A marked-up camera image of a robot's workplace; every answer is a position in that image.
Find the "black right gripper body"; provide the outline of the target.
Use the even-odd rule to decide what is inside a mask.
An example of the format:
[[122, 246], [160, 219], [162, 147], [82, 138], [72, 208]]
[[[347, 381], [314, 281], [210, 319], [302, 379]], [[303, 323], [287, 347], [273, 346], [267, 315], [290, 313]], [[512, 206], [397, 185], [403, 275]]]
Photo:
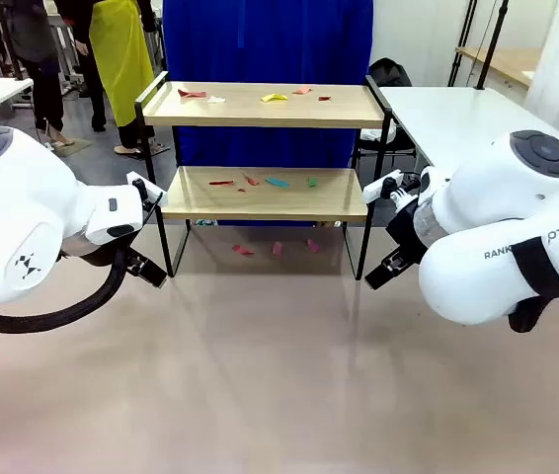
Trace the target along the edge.
[[399, 262], [420, 262], [428, 250], [414, 227], [414, 214], [417, 208], [418, 199], [412, 197], [409, 203], [396, 211], [386, 227], [390, 237], [398, 244], [391, 256]]

